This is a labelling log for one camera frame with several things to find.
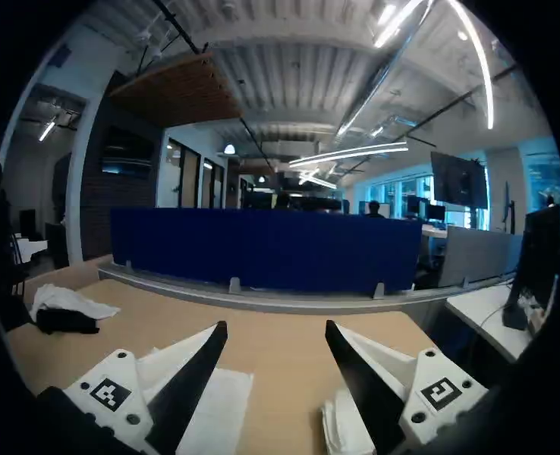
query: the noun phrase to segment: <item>acoustic panel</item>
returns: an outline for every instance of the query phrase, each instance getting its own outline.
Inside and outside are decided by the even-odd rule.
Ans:
[[[163,127],[238,118],[238,103],[211,60],[200,54],[150,71],[113,90],[114,104]]]
[[[222,232],[224,241],[214,241]],[[373,295],[411,288],[412,221],[285,210],[114,209],[114,262],[217,284]]]

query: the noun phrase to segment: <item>wooden table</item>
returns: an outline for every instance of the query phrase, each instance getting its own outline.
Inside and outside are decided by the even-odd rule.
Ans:
[[[238,453],[326,453],[320,407],[345,387],[324,338],[327,317],[227,309],[176,300],[113,280],[80,291],[118,306],[95,335],[45,335],[24,325],[8,341],[27,386],[38,394],[66,388],[113,350],[143,356],[191,336],[219,320],[228,342],[217,366],[254,373]],[[337,323],[406,354],[432,346],[402,312],[332,317]]]

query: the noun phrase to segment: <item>white desk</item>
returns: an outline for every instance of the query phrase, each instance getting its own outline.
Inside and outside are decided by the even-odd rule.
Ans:
[[[514,330],[503,325],[501,308],[509,294],[507,286],[498,284],[449,297],[447,307],[489,341],[508,361],[514,362],[531,341],[531,336],[528,331]]]
[[[431,224],[424,224],[421,227],[421,233],[427,237],[435,237],[437,239],[445,239],[448,235],[446,230],[436,229]]]

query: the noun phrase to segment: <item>person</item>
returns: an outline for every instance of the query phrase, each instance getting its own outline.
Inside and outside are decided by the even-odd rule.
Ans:
[[[289,210],[291,205],[291,197],[287,193],[278,194],[278,198],[275,201],[275,210]]]
[[[379,213],[379,203],[377,201],[369,202],[369,213],[367,213],[369,218],[385,218],[385,216]]]

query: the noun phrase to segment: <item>black cloth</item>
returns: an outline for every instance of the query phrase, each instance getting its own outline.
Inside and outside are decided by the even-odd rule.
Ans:
[[[51,334],[55,331],[80,334],[99,333],[96,319],[89,318],[79,311],[70,309],[41,309],[36,315],[36,325],[45,334]]]

